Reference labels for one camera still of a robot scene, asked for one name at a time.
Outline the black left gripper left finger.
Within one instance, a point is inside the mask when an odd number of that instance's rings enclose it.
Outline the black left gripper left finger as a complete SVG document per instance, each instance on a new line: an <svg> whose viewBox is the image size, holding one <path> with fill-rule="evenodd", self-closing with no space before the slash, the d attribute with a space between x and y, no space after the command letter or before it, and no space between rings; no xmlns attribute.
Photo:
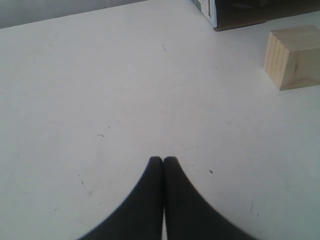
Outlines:
<svg viewBox="0 0 320 240"><path fill-rule="evenodd" d="M126 199L82 240L160 240L164 215L164 165L152 156Z"/></svg>

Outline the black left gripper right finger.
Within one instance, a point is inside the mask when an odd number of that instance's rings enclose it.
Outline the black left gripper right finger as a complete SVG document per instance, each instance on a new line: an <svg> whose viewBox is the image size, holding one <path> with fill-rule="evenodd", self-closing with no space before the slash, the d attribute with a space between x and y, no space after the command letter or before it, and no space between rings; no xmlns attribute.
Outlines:
<svg viewBox="0 0 320 240"><path fill-rule="evenodd" d="M199 194L178 159L163 160L165 225L168 240L253 240Z"/></svg>

